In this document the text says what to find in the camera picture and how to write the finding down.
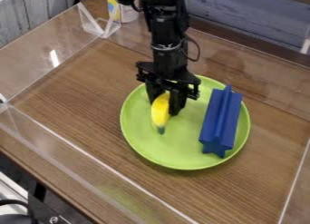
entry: blue block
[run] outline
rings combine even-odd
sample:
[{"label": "blue block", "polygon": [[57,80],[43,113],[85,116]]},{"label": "blue block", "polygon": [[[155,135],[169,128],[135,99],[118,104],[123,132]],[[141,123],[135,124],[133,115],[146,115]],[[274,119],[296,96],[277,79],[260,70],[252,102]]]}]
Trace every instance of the blue block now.
[{"label": "blue block", "polygon": [[204,153],[225,158],[226,151],[234,148],[241,102],[242,94],[233,92],[232,85],[225,90],[213,89],[200,137]]}]

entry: wire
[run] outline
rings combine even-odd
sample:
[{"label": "wire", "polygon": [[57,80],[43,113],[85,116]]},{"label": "wire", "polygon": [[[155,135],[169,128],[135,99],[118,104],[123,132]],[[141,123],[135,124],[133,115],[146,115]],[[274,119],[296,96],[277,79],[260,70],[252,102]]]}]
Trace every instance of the wire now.
[{"label": "wire", "polygon": [[182,51],[184,55],[186,56],[186,58],[188,58],[190,61],[197,62],[197,61],[201,59],[201,46],[200,46],[198,42],[196,41],[196,39],[193,39],[188,34],[186,34],[186,39],[188,39],[192,43],[194,43],[194,44],[197,45],[197,48],[198,48],[198,51],[200,51],[200,52],[198,52],[198,57],[194,59],[194,58],[192,58],[192,57],[186,54],[186,52],[185,52],[184,49],[181,49],[181,51]]}]

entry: green plate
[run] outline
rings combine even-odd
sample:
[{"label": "green plate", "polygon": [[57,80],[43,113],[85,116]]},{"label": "green plate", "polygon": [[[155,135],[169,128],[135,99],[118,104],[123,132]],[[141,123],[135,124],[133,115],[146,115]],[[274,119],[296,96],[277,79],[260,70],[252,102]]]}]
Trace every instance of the green plate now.
[{"label": "green plate", "polygon": [[209,106],[213,89],[225,89],[218,81],[201,77],[201,98],[188,99],[188,107],[173,117],[166,133],[159,135],[150,114],[146,85],[142,84],[130,94],[122,109],[123,136],[135,151],[150,161],[178,170],[200,170],[228,161],[241,150],[249,138],[252,121],[245,103],[240,110],[240,124],[234,149],[222,159],[202,153],[200,142],[201,126]]}]

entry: banana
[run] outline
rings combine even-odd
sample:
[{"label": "banana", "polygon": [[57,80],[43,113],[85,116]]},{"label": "banana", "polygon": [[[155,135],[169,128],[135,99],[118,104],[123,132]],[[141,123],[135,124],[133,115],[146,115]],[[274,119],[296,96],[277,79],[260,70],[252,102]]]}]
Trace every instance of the banana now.
[{"label": "banana", "polygon": [[170,93],[163,93],[151,104],[151,120],[159,134],[170,120]]}]

